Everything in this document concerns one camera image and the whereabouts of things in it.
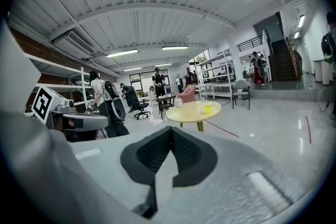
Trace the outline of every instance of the staircase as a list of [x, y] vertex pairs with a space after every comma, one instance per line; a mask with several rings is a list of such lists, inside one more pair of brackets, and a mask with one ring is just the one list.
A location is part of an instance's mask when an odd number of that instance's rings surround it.
[[276, 81], [296, 81], [296, 73], [284, 39], [272, 42]]

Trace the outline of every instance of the person in red pants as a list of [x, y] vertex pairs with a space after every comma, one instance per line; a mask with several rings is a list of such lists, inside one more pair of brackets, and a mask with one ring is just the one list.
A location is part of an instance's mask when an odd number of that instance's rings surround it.
[[250, 58], [250, 62], [252, 63], [253, 67], [254, 67], [254, 85], [258, 84], [258, 81], [261, 82], [261, 86], [265, 86], [265, 80], [264, 78], [261, 78], [259, 75], [259, 70], [258, 70], [258, 63], [261, 63], [261, 59], [258, 59], [258, 54], [254, 51], [252, 53], [252, 57], [249, 56]]

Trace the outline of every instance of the hair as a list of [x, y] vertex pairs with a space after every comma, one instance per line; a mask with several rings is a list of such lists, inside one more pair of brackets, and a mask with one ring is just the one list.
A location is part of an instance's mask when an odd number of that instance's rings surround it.
[[90, 84], [91, 84], [91, 81], [94, 80], [94, 79], [96, 79], [96, 78], [100, 79], [100, 77], [98, 76], [97, 72], [91, 71], [90, 72]]
[[336, 14], [334, 12], [327, 13], [328, 24], [336, 24]]

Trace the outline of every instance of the white mug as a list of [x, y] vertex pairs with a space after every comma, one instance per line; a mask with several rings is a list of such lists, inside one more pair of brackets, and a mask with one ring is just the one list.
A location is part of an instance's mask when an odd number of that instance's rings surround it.
[[183, 105], [183, 100], [181, 98], [176, 98], [175, 100], [175, 106], [177, 108], [180, 108]]

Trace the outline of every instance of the cup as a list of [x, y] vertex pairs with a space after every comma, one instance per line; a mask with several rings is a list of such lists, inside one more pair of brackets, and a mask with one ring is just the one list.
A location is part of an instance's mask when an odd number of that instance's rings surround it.
[[206, 114], [211, 114], [211, 112], [212, 112], [212, 103], [211, 102], [205, 102], [204, 103], [204, 107], [205, 107], [205, 113]]
[[181, 106], [183, 106], [183, 100], [181, 98], [176, 98], [176, 100], [175, 100], [175, 106], [177, 108], [180, 108]]

